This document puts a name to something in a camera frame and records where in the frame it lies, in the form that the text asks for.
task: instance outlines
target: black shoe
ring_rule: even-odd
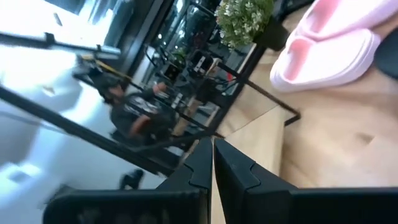
[[[123,176],[120,181],[120,190],[137,190],[144,177],[144,171],[141,169],[136,169]]]

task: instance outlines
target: floor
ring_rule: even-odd
[[[294,29],[305,10],[290,15],[286,28]],[[374,32],[385,37],[397,26],[398,14]],[[269,83],[278,54],[265,52],[251,80],[302,113],[284,130],[280,176],[297,187],[398,185],[398,83],[371,67],[345,86],[278,94]],[[229,136],[273,108],[246,87],[219,132]]]

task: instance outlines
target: yellow cable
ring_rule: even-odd
[[[83,60],[93,60],[94,57],[92,55],[82,55],[81,56]],[[95,60],[95,63],[107,70],[109,70],[110,72],[119,75],[122,78],[127,78],[128,80],[131,80],[131,77],[127,76],[126,74],[123,74],[117,70],[115,70],[114,68],[110,67],[109,65],[105,64],[104,62],[100,61],[100,60]]]

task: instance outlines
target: pink slipper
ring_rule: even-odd
[[[297,26],[297,34],[325,40],[355,29],[372,28],[398,11],[396,0],[316,0]]]
[[[322,42],[296,36],[272,67],[271,83],[280,91],[299,91],[352,82],[372,64],[380,41],[367,29]]]

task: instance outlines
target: green plant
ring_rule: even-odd
[[[250,44],[264,31],[273,9],[273,0],[223,0],[215,14],[222,43],[229,48]]]

